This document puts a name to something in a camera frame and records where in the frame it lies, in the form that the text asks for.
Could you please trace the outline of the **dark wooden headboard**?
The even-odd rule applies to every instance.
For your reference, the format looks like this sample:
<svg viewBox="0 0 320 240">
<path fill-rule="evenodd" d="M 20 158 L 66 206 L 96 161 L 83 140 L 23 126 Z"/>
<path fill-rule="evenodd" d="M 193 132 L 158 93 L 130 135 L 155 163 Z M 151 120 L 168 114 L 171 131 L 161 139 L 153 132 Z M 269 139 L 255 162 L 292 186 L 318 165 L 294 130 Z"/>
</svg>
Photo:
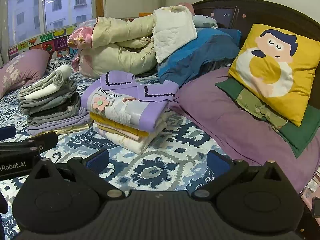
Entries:
<svg viewBox="0 0 320 240">
<path fill-rule="evenodd" d="M 238 57 L 254 24 L 288 30 L 294 34 L 319 41 L 319 23 L 284 5 L 262 0 L 204 0 L 193 4 L 196 14 L 209 16 L 216 13 L 217 25 L 223 31 L 240 31 L 241 37 L 233 47 Z"/>
</svg>

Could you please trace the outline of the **yellow cartoon cushion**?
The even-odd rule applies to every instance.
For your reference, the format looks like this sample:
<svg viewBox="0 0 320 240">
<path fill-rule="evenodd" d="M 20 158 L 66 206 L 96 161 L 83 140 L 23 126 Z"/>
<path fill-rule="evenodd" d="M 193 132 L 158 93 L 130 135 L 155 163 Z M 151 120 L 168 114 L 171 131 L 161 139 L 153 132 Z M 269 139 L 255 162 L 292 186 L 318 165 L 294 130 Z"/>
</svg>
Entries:
<svg viewBox="0 0 320 240">
<path fill-rule="evenodd" d="M 254 24 L 228 76 L 276 113 L 300 126 L 318 64 L 318 41 L 288 30 Z"/>
</svg>

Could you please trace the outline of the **purple quilt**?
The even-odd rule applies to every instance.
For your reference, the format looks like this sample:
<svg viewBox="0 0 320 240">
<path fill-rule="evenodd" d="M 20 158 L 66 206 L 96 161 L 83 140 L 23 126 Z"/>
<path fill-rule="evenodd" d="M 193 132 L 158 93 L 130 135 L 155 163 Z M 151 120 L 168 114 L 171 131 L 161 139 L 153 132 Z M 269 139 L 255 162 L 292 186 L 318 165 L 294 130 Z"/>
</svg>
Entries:
<svg viewBox="0 0 320 240">
<path fill-rule="evenodd" d="M 268 123 L 253 118 L 216 87 L 217 82 L 227 80 L 227 72 L 228 68 L 220 68 L 183 85 L 170 109 L 204 130 L 232 159 L 244 159 L 251 165 L 274 160 L 296 191 L 302 191 L 319 167 L 319 133 L 295 158 L 288 143 Z"/>
</svg>

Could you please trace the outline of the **purple collared folded garment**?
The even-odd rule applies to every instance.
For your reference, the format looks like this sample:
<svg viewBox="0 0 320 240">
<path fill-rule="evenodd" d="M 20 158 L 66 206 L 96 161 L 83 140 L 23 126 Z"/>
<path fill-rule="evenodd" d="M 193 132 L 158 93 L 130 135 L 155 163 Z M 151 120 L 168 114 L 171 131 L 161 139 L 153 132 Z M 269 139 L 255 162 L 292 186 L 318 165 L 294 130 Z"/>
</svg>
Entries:
<svg viewBox="0 0 320 240">
<path fill-rule="evenodd" d="M 117 123 L 153 132 L 179 85 L 165 81 L 138 83 L 131 73 L 112 70 L 93 82 L 81 96 L 81 107 Z"/>
</svg>

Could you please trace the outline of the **white quilted blanket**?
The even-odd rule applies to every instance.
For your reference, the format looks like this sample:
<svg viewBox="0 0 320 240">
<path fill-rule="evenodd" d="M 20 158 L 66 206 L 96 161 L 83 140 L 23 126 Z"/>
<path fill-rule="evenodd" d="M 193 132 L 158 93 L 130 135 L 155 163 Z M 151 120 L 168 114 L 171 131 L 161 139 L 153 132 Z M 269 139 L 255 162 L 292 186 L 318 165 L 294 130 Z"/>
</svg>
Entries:
<svg viewBox="0 0 320 240">
<path fill-rule="evenodd" d="M 184 5 L 162 7 L 153 11 L 156 25 L 152 30 L 157 63 L 197 38 L 193 15 Z"/>
</svg>

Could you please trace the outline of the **grey folded clothes stack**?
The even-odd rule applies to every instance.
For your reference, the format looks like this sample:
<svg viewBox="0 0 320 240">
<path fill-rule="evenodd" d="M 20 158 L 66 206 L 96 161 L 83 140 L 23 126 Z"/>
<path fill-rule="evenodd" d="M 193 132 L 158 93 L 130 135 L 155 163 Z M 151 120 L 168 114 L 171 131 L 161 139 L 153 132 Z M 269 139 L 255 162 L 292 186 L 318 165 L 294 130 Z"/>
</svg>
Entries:
<svg viewBox="0 0 320 240">
<path fill-rule="evenodd" d="M 81 107 L 77 83 L 70 78 L 71 73 L 70 66 L 63 64 L 19 91 L 19 109 L 27 116 L 28 135 L 47 132 L 60 135 L 90 127 L 92 119 L 88 110 Z"/>
</svg>

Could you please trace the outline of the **blue white patterned bedspread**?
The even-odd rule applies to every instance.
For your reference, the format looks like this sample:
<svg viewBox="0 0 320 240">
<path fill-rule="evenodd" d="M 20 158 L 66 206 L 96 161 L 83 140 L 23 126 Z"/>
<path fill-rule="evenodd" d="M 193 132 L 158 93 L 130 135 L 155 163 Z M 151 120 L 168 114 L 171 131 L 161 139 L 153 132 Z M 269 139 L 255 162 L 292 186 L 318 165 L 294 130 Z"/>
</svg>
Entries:
<svg viewBox="0 0 320 240">
<path fill-rule="evenodd" d="M 14 125 L 16 136 L 6 141 L 21 141 L 27 135 L 27 116 L 19 110 L 17 93 L 1 98 L 1 127 Z M 215 172 L 207 167 L 207 153 L 215 150 L 226 155 L 218 143 L 184 116 L 166 110 L 167 127 L 153 139 L 142 155 L 137 155 L 101 137 L 91 127 L 80 132 L 58 136 L 57 147 L 42 154 L 53 163 L 66 163 L 73 157 L 86 158 L 105 148 L 108 166 L 100 173 L 110 184 L 126 194 L 130 190 L 188 190 L 212 181 Z M 8 212 L 2 215 L 5 239 L 19 233 L 12 214 L 12 202 L 26 176 L 1 181 L 1 193 L 7 200 Z"/>
</svg>

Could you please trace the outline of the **green patterned pillow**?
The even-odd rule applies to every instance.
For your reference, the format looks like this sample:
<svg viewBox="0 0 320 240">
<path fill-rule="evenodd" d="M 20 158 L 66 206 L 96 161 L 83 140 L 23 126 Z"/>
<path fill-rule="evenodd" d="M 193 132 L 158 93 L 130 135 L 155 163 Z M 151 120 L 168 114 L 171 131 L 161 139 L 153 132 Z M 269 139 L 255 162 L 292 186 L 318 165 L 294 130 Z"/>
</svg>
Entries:
<svg viewBox="0 0 320 240">
<path fill-rule="evenodd" d="M 296 158 L 299 158 L 319 129 L 319 109 L 307 105 L 301 125 L 298 127 L 233 78 L 215 84 L 224 91 L 243 110 L 260 121 L 268 122 L 272 129 L 291 147 Z"/>
</svg>

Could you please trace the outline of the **window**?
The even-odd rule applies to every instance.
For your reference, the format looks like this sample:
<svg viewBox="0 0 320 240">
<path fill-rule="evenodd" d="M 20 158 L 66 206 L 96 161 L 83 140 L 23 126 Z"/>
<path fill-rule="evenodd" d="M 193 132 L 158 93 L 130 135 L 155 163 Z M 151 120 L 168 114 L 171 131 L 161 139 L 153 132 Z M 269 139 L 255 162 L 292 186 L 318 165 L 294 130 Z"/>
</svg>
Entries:
<svg viewBox="0 0 320 240">
<path fill-rule="evenodd" d="M 90 20 L 92 0 L 8 0 L 9 45 Z"/>
</svg>

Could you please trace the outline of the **pink floral pillow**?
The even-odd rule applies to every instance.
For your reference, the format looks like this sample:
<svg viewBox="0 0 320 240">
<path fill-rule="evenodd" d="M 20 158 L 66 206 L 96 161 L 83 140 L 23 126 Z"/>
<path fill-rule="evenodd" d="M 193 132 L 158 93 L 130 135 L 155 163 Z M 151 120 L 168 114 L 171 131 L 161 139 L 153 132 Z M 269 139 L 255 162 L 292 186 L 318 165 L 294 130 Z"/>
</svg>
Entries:
<svg viewBox="0 0 320 240">
<path fill-rule="evenodd" d="M 1 98 L 13 90 L 41 79 L 47 69 L 50 54 L 33 49 L 23 52 L 1 68 Z"/>
</svg>

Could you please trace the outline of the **yellow and cream folded stack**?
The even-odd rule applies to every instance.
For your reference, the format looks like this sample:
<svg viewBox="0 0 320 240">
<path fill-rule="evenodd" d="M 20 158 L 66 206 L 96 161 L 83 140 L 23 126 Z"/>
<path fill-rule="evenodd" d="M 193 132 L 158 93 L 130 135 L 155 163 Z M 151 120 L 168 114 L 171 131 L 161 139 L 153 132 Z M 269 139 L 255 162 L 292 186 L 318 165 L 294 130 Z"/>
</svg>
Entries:
<svg viewBox="0 0 320 240">
<path fill-rule="evenodd" d="M 92 112 L 89 116 L 93 120 L 93 130 L 100 136 L 138 155 L 143 154 L 150 142 L 167 126 L 165 113 L 158 119 L 151 133 L 118 124 Z"/>
</svg>

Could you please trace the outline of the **blue jacket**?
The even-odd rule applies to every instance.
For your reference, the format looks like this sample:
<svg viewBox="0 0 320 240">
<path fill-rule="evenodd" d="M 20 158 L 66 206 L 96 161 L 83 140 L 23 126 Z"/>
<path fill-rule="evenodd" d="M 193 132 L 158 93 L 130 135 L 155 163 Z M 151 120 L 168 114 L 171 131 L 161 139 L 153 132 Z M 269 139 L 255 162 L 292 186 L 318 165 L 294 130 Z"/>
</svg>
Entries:
<svg viewBox="0 0 320 240">
<path fill-rule="evenodd" d="M 197 28 L 197 38 L 158 64 L 161 83 L 173 81 L 183 86 L 205 72 L 205 64 L 228 65 L 238 55 L 241 31 L 226 28 Z"/>
</svg>

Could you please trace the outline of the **colourful alphabet play mat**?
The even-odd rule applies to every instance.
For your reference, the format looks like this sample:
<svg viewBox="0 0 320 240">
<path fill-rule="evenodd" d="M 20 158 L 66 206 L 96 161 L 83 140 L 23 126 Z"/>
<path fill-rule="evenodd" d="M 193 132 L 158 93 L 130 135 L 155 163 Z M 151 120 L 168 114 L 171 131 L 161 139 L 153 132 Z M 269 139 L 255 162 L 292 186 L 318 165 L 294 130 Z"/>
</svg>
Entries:
<svg viewBox="0 0 320 240">
<path fill-rule="evenodd" d="M 74 54 L 76 51 L 69 48 L 67 40 L 75 28 L 76 25 L 63 27 L 20 42 L 9 48 L 9 59 L 13 59 L 23 52 L 32 49 L 40 49 L 48 52 L 50 59 Z"/>
</svg>

